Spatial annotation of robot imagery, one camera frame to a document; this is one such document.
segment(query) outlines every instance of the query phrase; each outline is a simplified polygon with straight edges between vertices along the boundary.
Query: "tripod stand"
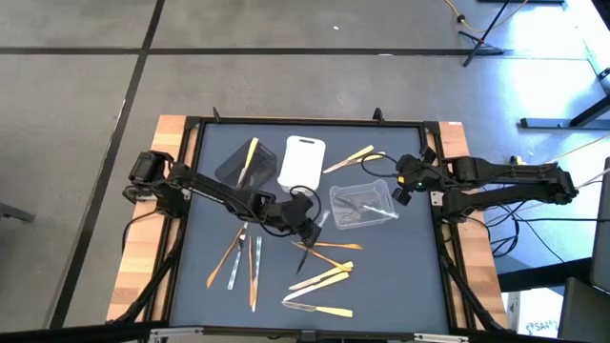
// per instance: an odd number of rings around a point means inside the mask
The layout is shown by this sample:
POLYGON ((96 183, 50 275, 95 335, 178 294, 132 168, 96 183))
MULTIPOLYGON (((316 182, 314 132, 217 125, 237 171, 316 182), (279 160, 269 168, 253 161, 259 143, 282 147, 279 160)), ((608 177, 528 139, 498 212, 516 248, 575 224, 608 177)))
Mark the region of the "tripod stand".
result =
MULTIPOLYGON (((504 12, 504 10, 506 9, 506 6, 508 6, 510 0, 505 0, 504 4, 502 4, 502 7, 499 9, 498 14, 496 14, 496 17, 494 18, 494 20, 492 21, 492 23, 489 25, 489 28, 487 28, 487 30, 485 31, 485 33, 483 34, 482 37, 478 38, 475 37, 474 35, 464 32, 463 30, 458 31, 458 34, 461 34, 463 36, 466 36, 470 39, 472 39, 473 41, 477 42, 475 44, 475 47, 470 51, 470 54, 468 54, 468 57, 466 58, 466 61, 464 61, 464 64, 462 64, 462 66, 464 68, 468 67, 468 65, 470 65, 470 62, 473 60, 473 58, 475 58, 476 55, 481 55, 481 53, 479 53, 479 50, 482 47, 488 47, 488 48, 493 48, 494 50, 496 50, 495 53, 489 53, 489 54, 493 54, 493 55, 501 55, 504 54, 504 51, 500 48, 494 47, 492 45, 489 45, 487 43, 485 43, 485 38, 487 38, 487 35, 489 34, 489 32, 494 28, 494 25, 496 24, 496 22, 498 21, 499 17, 502 15, 502 13, 504 12)), ((466 17, 461 14, 457 17, 457 22, 461 23, 462 20, 465 20, 466 17)))

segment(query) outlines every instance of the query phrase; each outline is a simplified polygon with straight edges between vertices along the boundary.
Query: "clear plastic container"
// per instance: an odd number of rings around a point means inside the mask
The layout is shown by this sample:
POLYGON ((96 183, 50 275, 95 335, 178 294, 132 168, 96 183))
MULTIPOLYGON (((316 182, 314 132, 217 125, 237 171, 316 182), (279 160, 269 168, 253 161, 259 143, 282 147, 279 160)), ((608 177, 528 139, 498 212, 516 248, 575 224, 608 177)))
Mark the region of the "clear plastic container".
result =
POLYGON ((388 184, 380 179, 366 185, 332 186, 331 207, 336 227, 340 230, 398 219, 388 184))

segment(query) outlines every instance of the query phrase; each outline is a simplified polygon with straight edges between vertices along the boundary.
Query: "knife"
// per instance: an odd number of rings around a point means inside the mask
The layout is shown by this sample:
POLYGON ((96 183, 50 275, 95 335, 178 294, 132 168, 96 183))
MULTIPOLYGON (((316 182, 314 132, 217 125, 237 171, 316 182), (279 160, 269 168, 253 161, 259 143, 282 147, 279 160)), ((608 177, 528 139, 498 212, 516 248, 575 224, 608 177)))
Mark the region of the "knife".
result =
POLYGON ((244 246, 244 241, 246 240, 246 229, 248 229, 248 222, 245 222, 241 227, 242 234, 239 235, 239 239, 237 240, 237 256, 235 257, 235 262, 233 263, 233 269, 231 270, 231 277, 229 277, 229 284, 227 285, 227 290, 232 290, 233 285, 235 284, 235 277, 237 276, 237 267, 239 267, 239 258, 241 257, 241 250, 244 246))
POLYGON ((229 248, 225 251, 225 254, 222 255, 222 258, 220 259, 220 262, 218 262, 218 265, 216 266, 216 269, 214 269, 212 271, 212 273, 210 273, 210 276, 208 276, 208 281, 206 282, 206 287, 207 288, 210 288, 210 286, 214 282, 214 279, 216 278, 216 275, 218 274, 218 271, 220 270, 220 266, 222 266, 222 264, 225 262, 225 259, 227 258, 227 255, 229 254, 229 252, 233 248, 233 245, 235 245, 235 243, 239 239, 239 235, 241 234, 241 231, 242 231, 241 229, 237 230, 237 235, 233 239, 233 242, 231 242, 231 245, 229 246, 229 248))
POLYGON ((338 263, 336 261, 333 261, 332 259, 324 256, 323 254, 321 254, 321 253, 319 253, 319 252, 317 252, 317 251, 315 251, 313 249, 307 249, 307 248, 305 248, 305 246, 298 245, 295 242, 291 242, 291 243, 293 243, 295 246, 297 246, 298 248, 300 248, 300 249, 302 249, 302 250, 304 250, 306 252, 310 252, 313 256, 316 256, 316 257, 319 257, 319 258, 325 260, 326 262, 328 262, 328 263, 332 264, 333 266, 343 270, 344 272, 351 272, 352 271, 352 269, 343 267, 340 263, 338 263))
POLYGON ((304 289, 302 289, 300 291, 296 291, 294 293, 288 294, 288 295, 286 295, 286 297, 282 301, 288 301, 288 300, 294 299, 294 298, 296 298, 298 296, 301 296, 301 295, 303 295, 305 293, 309 293, 311 291, 315 291, 317 289, 321 289, 322 287, 326 287, 326 286, 332 285, 335 282, 339 282, 341 280, 345 280, 348 277, 350 277, 350 275, 348 273, 346 273, 346 272, 339 273, 339 274, 337 274, 337 275, 335 275, 335 276, 333 276, 333 277, 331 277, 329 279, 326 279, 326 280, 324 280, 324 281, 322 281, 322 282, 320 282, 320 283, 318 283, 316 285, 312 285, 312 286, 304 288, 304 289))
POLYGON ((355 154, 351 155, 350 157, 344 159, 343 161, 334 164, 333 166, 327 168, 326 170, 324 170, 322 173, 329 173, 329 172, 334 172, 337 169, 341 168, 341 167, 345 167, 348 165, 348 163, 350 163, 350 161, 359 158, 360 156, 369 153, 371 151, 373 151, 375 149, 375 147, 373 147, 372 145, 362 149, 361 151, 356 152, 355 154))
POLYGON ((319 312, 323 312, 323 313, 340 315, 340 316, 344 316, 344 317, 348 317, 348 318, 351 318, 354 316, 354 312, 352 310, 345 310, 345 309, 339 309, 339 308, 327 308, 327 307, 322 307, 322 306, 297 304, 297 303, 288 302, 288 301, 283 301, 282 305, 286 306, 287 308, 302 310, 302 311, 307 311, 307 312, 319 311, 319 312))
MULTIPOLYGON (((298 244, 299 246, 303 245, 303 243, 301 243, 301 242, 297 242, 296 244, 298 244)), ((345 248, 345 249, 362 250, 362 246, 361 245, 353 244, 353 243, 350 243, 350 244, 339 244, 339 243, 315 242, 314 245, 318 246, 318 247, 333 247, 333 248, 345 248)))
POLYGON ((263 237, 256 238, 256 267, 254 268, 254 302, 252 303, 252 312, 256 311, 256 297, 258 296, 258 272, 260 271, 260 248, 263 243, 263 237))
MULTIPOLYGON (((354 267, 354 263, 352 261, 350 261, 350 262, 343 263, 342 266, 346 267, 346 268, 353 268, 354 267)), ((341 269, 339 269, 339 268, 332 268, 331 270, 329 270, 327 272, 324 272, 324 273, 322 273, 322 274, 320 274, 318 276, 314 276, 314 277, 312 277, 312 278, 310 278, 308 280, 305 280, 303 282, 299 282, 296 285, 291 286, 289 288, 289 290, 291 290, 291 291, 300 290, 303 287, 307 287, 307 286, 313 285, 314 283, 318 283, 318 282, 322 281, 322 279, 325 278, 325 277, 333 276, 333 275, 338 274, 340 272, 343 272, 343 271, 341 269)))

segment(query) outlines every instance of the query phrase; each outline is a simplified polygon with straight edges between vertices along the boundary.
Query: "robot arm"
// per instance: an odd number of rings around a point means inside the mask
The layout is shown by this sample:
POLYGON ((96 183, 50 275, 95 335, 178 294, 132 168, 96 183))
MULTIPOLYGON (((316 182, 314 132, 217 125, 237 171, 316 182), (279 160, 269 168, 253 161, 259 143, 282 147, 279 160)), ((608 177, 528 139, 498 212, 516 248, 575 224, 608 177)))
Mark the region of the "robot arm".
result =
POLYGON ((306 195, 291 193, 291 200, 276 203, 271 193, 235 190, 182 163, 174 164, 164 152, 141 152, 129 179, 132 184, 123 191, 125 197, 135 202, 138 195, 152 193, 157 198, 157 211, 172 218, 186 214, 186 199, 194 192, 224 205, 240 220, 273 227, 286 235, 298 234, 307 247, 311 248, 320 234, 319 226, 307 217, 313 203, 306 195), (170 166, 167 178, 166 164, 170 166))

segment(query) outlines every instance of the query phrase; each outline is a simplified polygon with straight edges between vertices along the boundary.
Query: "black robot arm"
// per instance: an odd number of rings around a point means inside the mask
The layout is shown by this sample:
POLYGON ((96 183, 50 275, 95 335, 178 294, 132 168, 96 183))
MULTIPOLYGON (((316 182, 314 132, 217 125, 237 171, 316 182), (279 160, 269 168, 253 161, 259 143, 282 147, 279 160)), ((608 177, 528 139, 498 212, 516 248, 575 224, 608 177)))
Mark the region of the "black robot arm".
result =
POLYGON ((240 220, 298 234, 307 247, 311 248, 320 234, 319 226, 307 216, 313 203, 305 194, 291 192, 291 200, 276 203, 271 193, 235 190, 182 163, 174 163, 164 152, 141 152, 129 179, 132 184, 123 191, 125 197, 135 202, 138 195, 151 193, 157 198, 157 212, 172 218, 187 213, 187 199, 194 192, 224 205, 240 220), (170 168, 167 177, 166 165, 170 168))
POLYGON ((579 193, 570 173, 557 164, 536 166, 498 165, 477 157, 446 159, 443 167, 433 166, 436 154, 429 150, 423 157, 403 155, 396 164, 398 185, 392 196, 407 205, 413 191, 443 192, 442 216, 462 222, 475 210, 510 205, 527 200, 548 204, 569 204, 579 193), (502 189, 464 193, 488 184, 511 185, 502 189))

